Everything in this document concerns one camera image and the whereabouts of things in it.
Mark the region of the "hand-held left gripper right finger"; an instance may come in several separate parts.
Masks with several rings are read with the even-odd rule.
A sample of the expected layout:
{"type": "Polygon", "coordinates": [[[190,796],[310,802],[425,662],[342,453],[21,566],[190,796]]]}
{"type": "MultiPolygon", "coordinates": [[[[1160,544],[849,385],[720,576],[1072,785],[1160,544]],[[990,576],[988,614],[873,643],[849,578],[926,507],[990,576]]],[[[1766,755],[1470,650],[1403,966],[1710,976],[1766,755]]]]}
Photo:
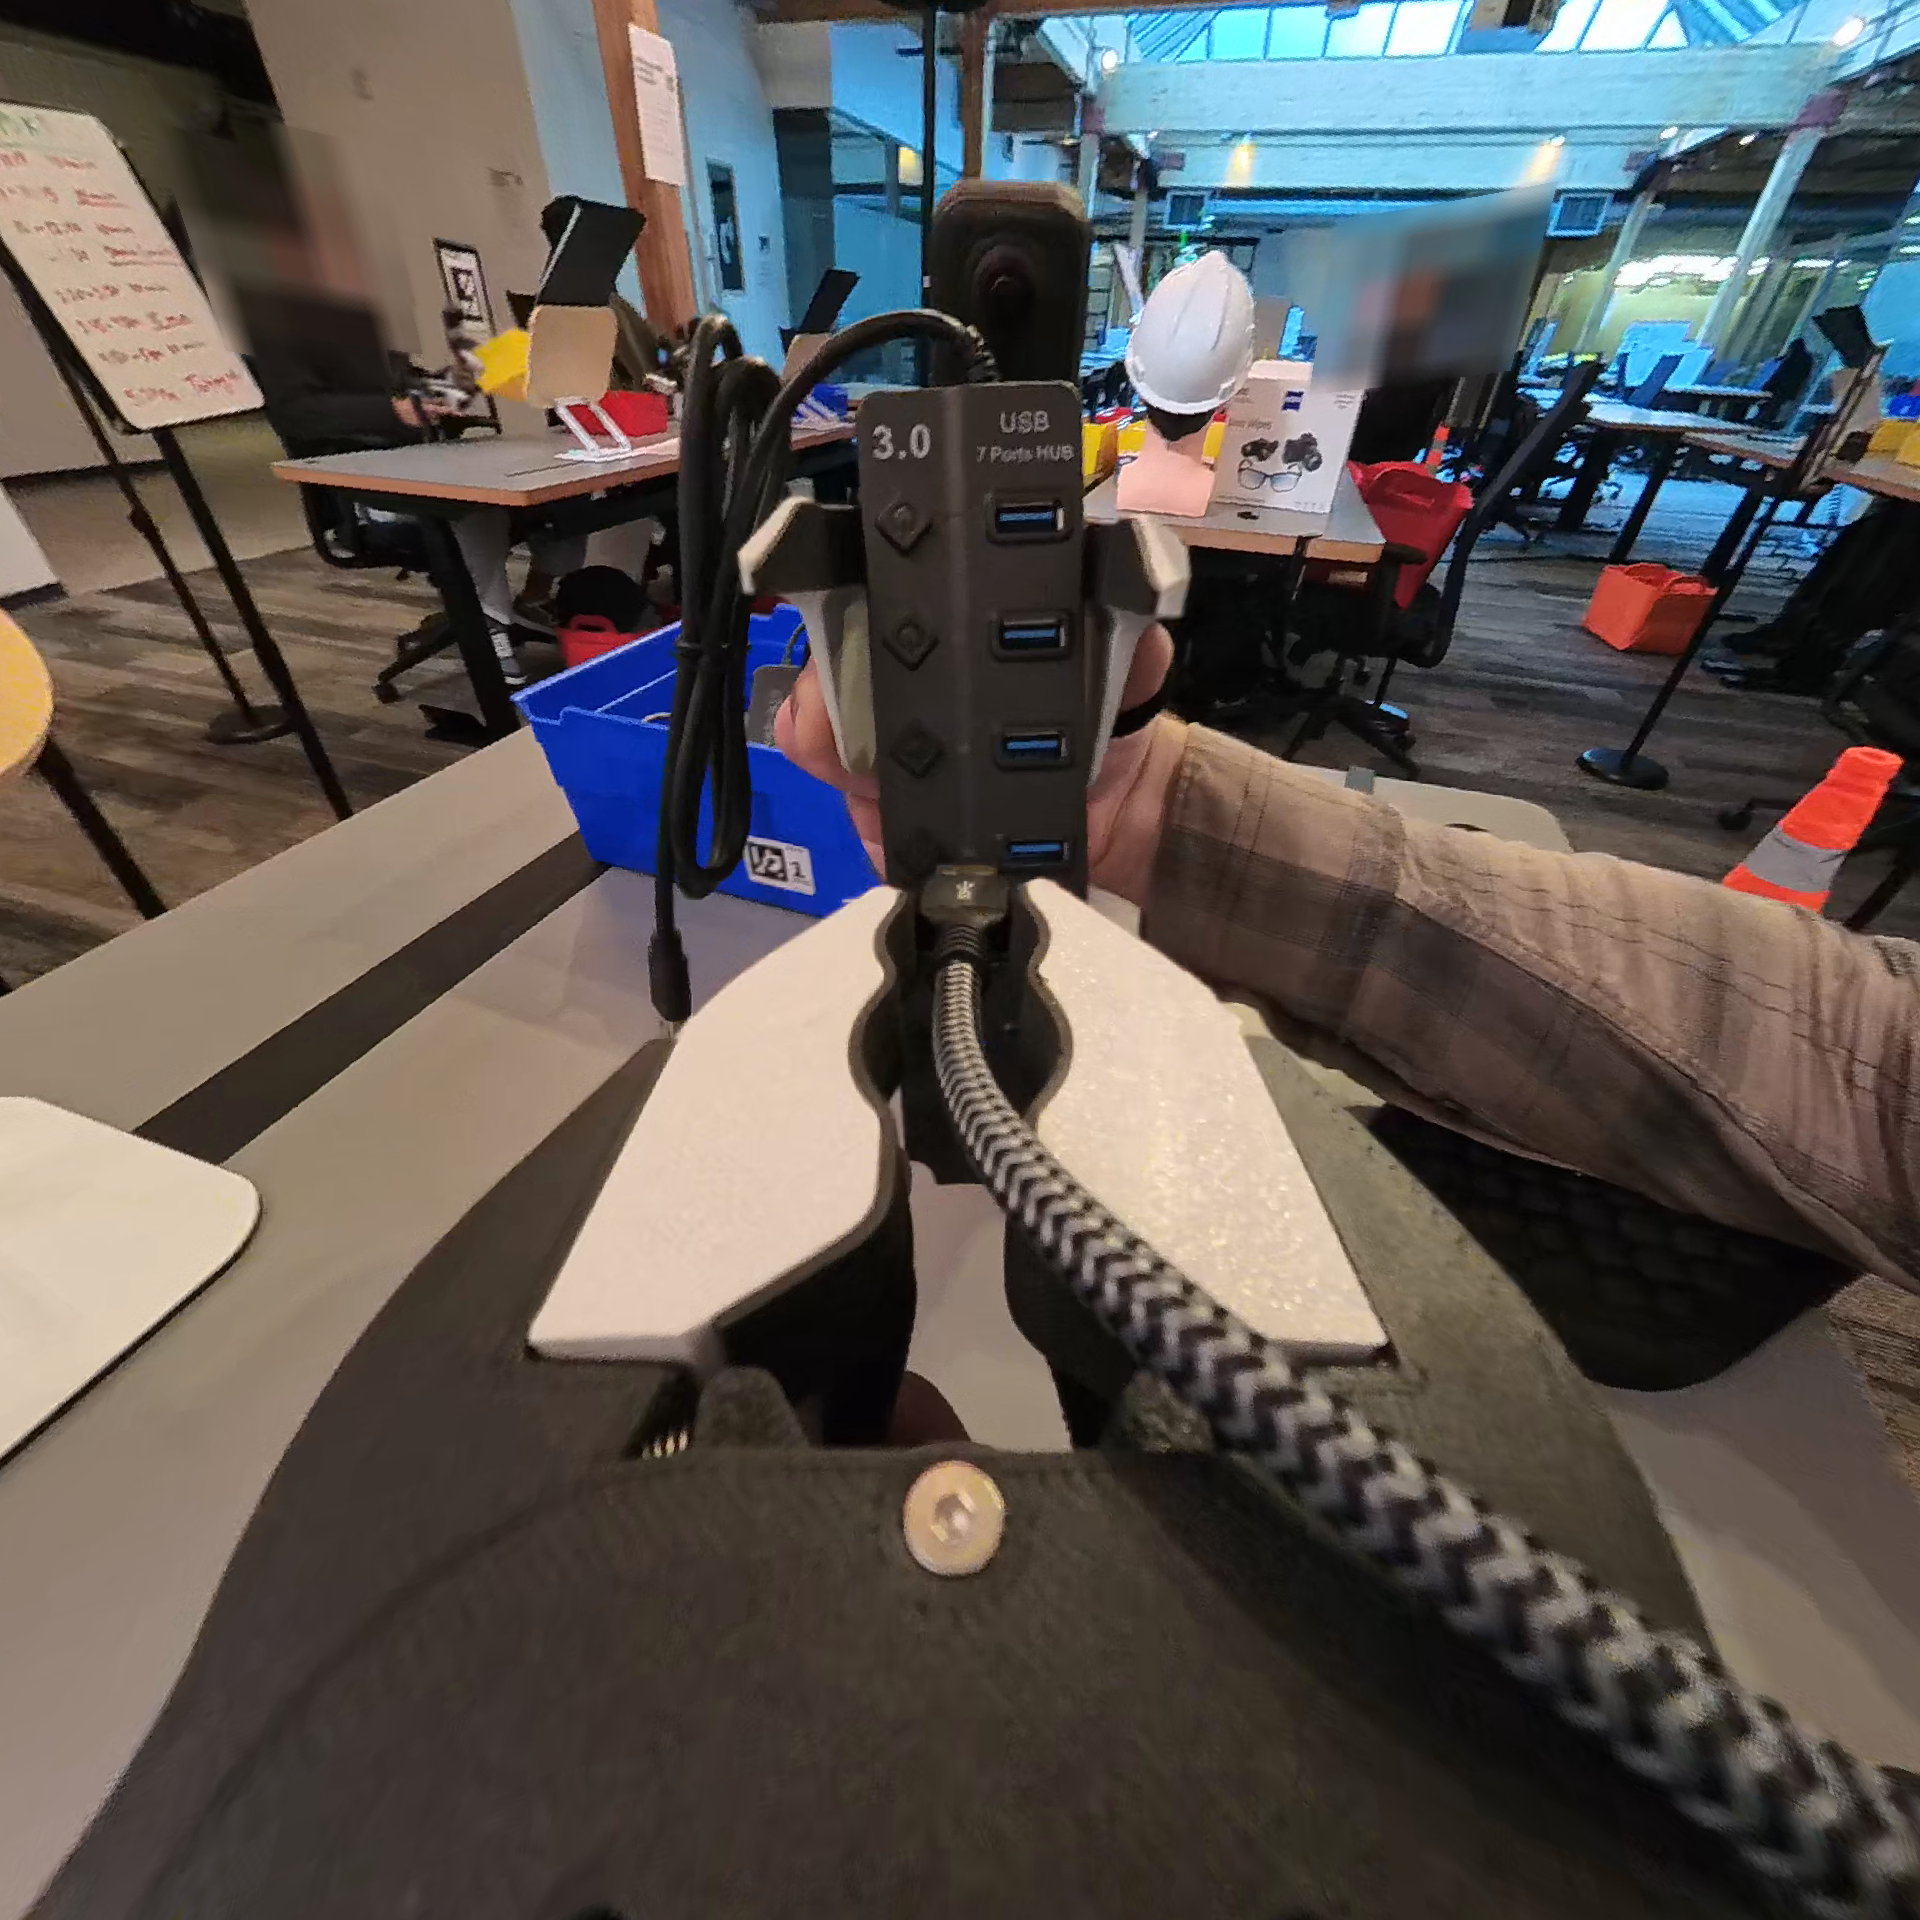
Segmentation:
{"type": "Polygon", "coordinates": [[[1382,1320],[1313,1189],[1236,1016],[1062,883],[1019,888],[1062,1063],[1053,1163],[1160,1261],[1294,1359],[1379,1359],[1382,1320]]]}

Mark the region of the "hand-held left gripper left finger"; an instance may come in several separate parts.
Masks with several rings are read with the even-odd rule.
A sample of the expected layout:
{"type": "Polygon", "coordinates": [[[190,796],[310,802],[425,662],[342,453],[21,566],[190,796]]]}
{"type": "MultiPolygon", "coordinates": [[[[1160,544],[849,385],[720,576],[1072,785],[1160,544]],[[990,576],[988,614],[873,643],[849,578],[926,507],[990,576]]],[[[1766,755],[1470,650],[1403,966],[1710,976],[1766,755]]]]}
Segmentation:
{"type": "Polygon", "coordinates": [[[895,1432],[916,1219],[895,1133],[895,925],[878,883],[731,971],[670,1043],[539,1320],[546,1359],[765,1371],[832,1446],[895,1432]]]}

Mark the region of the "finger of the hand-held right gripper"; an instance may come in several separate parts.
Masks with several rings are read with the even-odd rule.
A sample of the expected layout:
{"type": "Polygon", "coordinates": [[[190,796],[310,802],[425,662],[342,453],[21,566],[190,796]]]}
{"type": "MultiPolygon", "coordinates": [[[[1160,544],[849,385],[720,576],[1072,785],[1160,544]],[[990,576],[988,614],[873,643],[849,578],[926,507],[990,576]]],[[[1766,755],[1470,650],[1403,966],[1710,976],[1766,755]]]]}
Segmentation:
{"type": "Polygon", "coordinates": [[[1093,524],[1080,537],[1080,623],[1086,623],[1086,724],[1093,746],[1115,743],[1124,681],[1140,662],[1140,638],[1192,612],[1192,544],[1149,524],[1093,524]]]}
{"type": "Polygon", "coordinates": [[[807,614],[832,755],[849,779],[878,779],[878,638],[873,638],[873,553],[862,507],[780,500],[742,544],[742,585],[807,614]]]}

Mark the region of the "black usb hub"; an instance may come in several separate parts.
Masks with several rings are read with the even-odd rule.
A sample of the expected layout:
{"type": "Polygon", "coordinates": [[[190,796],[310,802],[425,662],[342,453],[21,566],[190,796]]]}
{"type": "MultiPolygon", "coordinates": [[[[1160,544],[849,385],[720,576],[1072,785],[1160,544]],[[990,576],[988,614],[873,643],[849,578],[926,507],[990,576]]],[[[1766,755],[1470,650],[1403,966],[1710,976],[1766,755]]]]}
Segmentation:
{"type": "Polygon", "coordinates": [[[1093,643],[1080,390],[999,376],[855,412],[886,883],[1086,888],[1093,643]]]}

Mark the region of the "blue storage bin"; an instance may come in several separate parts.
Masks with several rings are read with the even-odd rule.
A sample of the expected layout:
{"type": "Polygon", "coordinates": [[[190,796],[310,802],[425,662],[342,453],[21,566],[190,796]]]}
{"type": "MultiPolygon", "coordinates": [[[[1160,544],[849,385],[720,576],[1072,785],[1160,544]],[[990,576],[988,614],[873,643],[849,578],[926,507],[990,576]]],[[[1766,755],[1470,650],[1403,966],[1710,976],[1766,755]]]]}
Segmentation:
{"type": "MultiPolygon", "coordinates": [[[[550,785],[563,787],[577,819],[585,852],[607,873],[637,873],[637,875],[651,875],[659,860],[671,638],[682,623],[659,623],[513,697],[513,707],[531,717],[550,758],[550,785]]],[[[878,860],[839,787],[807,779],[779,746],[780,686],[763,675],[793,675],[807,662],[810,662],[810,638],[793,599],[744,623],[756,819],[744,819],[744,852],[722,875],[722,899],[824,921],[878,883],[878,860]]]]}

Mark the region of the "person's right hand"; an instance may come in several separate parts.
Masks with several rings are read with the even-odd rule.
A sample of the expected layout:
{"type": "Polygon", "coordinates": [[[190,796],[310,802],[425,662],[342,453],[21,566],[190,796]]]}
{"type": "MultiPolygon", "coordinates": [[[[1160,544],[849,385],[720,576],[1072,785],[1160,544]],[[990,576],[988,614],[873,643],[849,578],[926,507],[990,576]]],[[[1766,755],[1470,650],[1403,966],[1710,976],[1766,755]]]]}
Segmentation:
{"type": "MultiPolygon", "coordinates": [[[[878,785],[839,758],[818,669],[807,669],[793,701],[779,707],[779,746],[780,746],[780,758],[799,758],[807,779],[818,779],[849,796],[849,824],[855,824],[862,852],[886,873],[878,785]]],[[[1086,787],[1086,875],[1093,875],[1093,888],[1147,906],[1181,755],[1192,755],[1192,724],[1175,707],[1149,707],[1147,729],[1124,729],[1108,746],[1108,758],[1086,787]]]]}

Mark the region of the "white hard hat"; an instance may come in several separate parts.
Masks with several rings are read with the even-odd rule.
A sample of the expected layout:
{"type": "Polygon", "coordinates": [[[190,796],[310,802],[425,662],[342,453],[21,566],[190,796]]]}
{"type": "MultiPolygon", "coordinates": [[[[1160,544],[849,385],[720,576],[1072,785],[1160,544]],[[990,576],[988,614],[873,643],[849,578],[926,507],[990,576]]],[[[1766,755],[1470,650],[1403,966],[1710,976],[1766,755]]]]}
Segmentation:
{"type": "Polygon", "coordinates": [[[1212,420],[1250,385],[1251,345],[1251,284],[1231,268],[1231,254],[1194,254],[1147,300],[1124,376],[1147,412],[1212,420]]]}

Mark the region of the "small wooden stand board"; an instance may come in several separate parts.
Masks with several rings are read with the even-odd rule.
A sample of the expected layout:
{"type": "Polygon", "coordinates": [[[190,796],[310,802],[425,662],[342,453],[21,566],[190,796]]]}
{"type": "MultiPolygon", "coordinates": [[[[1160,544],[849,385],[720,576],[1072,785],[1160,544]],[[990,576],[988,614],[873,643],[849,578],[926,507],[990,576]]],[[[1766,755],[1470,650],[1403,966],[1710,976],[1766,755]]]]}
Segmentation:
{"type": "Polygon", "coordinates": [[[607,390],[614,308],[539,308],[531,313],[531,404],[585,404],[607,390]]]}

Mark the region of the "wooden pillar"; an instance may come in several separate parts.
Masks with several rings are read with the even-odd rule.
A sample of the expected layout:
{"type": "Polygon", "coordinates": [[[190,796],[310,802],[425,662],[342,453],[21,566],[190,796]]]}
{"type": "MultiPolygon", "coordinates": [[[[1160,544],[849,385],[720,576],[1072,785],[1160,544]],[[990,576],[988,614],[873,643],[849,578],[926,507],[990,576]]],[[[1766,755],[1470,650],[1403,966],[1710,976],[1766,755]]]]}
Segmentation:
{"type": "Polygon", "coordinates": [[[614,177],[621,177],[632,213],[643,213],[637,308],[643,308],[651,332],[682,332],[706,313],[692,206],[682,206],[692,186],[659,186],[637,165],[632,23],[659,30],[659,9],[651,0],[596,0],[596,54],[600,54],[600,89],[607,89],[614,177]]]}

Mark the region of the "long wooden desk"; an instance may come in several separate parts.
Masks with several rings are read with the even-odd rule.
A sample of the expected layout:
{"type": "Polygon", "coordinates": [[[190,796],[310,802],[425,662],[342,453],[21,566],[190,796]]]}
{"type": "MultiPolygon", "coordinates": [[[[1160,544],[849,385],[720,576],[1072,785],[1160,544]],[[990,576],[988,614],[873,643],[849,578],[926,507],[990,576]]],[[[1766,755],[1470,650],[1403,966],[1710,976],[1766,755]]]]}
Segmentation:
{"type": "Polygon", "coordinates": [[[425,578],[445,598],[465,681],[481,707],[425,707],[437,743],[494,746],[523,724],[481,585],[458,558],[458,524],[510,515],[513,537],[600,537],[643,515],[671,515],[682,433],[643,433],[621,454],[577,454],[575,433],[487,433],[487,444],[404,444],[276,466],[285,486],[334,496],[346,507],[393,507],[423,524],[425,578]]]}

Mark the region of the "black tilted board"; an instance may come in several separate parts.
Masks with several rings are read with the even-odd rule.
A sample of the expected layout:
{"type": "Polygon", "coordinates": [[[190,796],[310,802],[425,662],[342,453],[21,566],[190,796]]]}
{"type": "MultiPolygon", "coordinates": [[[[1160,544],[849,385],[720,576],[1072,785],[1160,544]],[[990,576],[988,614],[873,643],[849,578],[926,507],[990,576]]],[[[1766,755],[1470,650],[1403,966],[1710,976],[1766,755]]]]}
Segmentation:
{"type": "Polygon", "coordinates": [[[539,308],[577,308],[577,313],[607,308],[637,232],[643,213],[632,206],[550,193],[539,308]]]}

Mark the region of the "orange bin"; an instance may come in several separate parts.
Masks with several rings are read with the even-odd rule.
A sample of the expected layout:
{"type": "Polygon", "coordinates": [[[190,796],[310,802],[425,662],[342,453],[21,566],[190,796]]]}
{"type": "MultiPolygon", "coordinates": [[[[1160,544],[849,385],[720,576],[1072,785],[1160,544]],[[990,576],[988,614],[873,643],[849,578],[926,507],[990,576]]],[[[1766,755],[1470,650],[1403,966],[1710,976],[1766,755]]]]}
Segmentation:
{"type": "Polygon", "coordinates": [[[1671,662],[1710,623],[1721,585],[1705,576],[1671,566],[1598,566],[1579,630],[1612,650],[1651,650],[1671,662]]]}

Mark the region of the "white stand base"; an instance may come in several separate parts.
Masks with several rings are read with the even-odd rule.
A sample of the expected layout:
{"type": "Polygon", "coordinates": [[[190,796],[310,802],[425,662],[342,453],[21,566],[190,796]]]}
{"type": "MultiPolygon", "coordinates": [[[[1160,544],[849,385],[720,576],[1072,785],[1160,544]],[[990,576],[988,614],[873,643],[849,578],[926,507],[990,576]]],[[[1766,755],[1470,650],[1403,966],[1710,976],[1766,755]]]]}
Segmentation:
{"type": "Polygon", "coordinates": [[[0,1102],[0,1454],[40,1445],[260,1235],[260,1189],[176,1147],[0,1102]]]}

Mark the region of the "whiteboard with red writing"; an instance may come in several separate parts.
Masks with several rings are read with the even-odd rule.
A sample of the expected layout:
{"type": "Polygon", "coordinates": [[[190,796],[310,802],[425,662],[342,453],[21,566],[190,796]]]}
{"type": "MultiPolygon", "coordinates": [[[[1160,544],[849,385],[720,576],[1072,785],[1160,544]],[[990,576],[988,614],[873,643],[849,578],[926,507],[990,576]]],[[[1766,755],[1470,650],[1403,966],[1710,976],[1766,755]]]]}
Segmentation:
{"type": "Polygon", "coordinates": [[[0,254],[119,425],[260,412],[244,353],[103,118],[0,111],[0,254]]]}

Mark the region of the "instruction sheet on board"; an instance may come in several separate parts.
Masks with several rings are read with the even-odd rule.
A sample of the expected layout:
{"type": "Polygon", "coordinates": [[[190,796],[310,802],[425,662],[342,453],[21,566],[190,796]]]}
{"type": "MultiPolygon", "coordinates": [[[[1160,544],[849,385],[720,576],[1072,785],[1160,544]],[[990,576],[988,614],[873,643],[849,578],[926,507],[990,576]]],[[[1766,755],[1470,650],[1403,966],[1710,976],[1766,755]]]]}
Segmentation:
{"type": "Polygon", "coordinates": [[[42,758],[51,707],[58,686],[40,638],[15,614],[0,614],[0,785],[21,785],[42,758]]]}

